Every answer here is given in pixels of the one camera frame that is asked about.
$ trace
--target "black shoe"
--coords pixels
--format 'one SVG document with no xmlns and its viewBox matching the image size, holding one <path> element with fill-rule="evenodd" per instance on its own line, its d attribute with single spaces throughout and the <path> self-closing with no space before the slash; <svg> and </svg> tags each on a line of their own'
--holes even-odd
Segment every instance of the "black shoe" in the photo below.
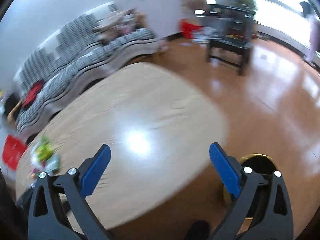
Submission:
<svg viewBox="0 0 320 240">
<path fill-rule="evenodd" d="M 207 240 L 209 236 L 209 223 L 207 221 L 197 221 L 188 230 L 184 240 Z"/>
</svg>

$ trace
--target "sofa seat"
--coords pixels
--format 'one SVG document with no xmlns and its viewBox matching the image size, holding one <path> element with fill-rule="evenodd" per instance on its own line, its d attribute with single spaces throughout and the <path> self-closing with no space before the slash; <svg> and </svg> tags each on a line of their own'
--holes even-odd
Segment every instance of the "sofa seat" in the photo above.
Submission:
<svg viewBox="0 0 320 240">
<path fill-rule="evenodd" d="M 17 130 L 20 133 L 26 125 L 36 121 L 43 107 L 68 92 L 74 79 L 88 70 L 105 65 L 109 59 L 121 53 L 121 49 L 140 41 L 152 40 L 155 36 L 148 28 L 140 28 L 125 36 L 116 38 L 106 46 L 99 46 L 75 62 L 60 70 L 51 78 L 37 95 L 36 100 L 27 110 L 22 110 L 17 119 Z"/>
</svg>

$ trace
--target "couch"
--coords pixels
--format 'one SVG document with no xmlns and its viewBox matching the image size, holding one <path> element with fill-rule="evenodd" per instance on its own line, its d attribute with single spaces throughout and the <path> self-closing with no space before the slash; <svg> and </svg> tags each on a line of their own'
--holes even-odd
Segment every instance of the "couch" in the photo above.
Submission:
<svg viewBox="0 0 320 240">
<path fill-rule="evenodd" d="M 28 143 L 88 85 L 106 78 L 139 55 L 157 51 L 158 40 L 146 26 L 107 45 L 99 42 L 92 29 L 117 10 L 117 5 L 109 2 L 67 23 L 47 38 L 17 71 L 14 84 L 22 101 L 35 82 L 44 81 L 44 87 L 28 109 L 17 105 L 8 116 L 10 119 L 14 111 L 20 111 L 16 125 L 23 142 Z"/>
</svg>

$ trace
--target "brown tile floor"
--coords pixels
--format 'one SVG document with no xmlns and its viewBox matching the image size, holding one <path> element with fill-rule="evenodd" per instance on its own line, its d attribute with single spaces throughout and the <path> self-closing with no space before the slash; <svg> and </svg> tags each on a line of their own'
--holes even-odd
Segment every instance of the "brown tile floor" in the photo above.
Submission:
<svg viewBox="0 0 320 240">
<path fill-rule="evenodd" d="M 229 120 L 224 147 L 237 158 L 250 153 L 271 156 L 282 172 L 291 199 L 295 236 L 320 205 L 320 78 L 298 55 L 255 40 L 245 76 L 221 63 L 205 62 L 199 45 L 178 39 L 154 63 L 201 89 Z M 117 239 L 183 239 L 196 220 L 214 229 L 224 213 L 222 184 L 213 166 L 187 187 L 142 217 L 114 228 Z"/>
</svg>

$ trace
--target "tabletop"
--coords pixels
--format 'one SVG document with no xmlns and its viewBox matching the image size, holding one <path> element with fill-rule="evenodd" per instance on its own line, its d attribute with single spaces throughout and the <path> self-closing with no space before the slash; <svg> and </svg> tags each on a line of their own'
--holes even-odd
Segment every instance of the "tabletop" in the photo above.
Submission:
<svg viewBox="0 0 320 240">
<path fill-rule="evenodd" d="M 64 174 L 102 144 L 111 161 L 88 204 L 108 229 L 158 206 L 210 164 L 209 146 L 226 141 L 222 112 L 178 75 L 150 63 L 117 71 L 80 95 L 39 133 L 20 159 L 19 197 L 32 183 L 30 150 L 48 136 Z"/>
</svg>

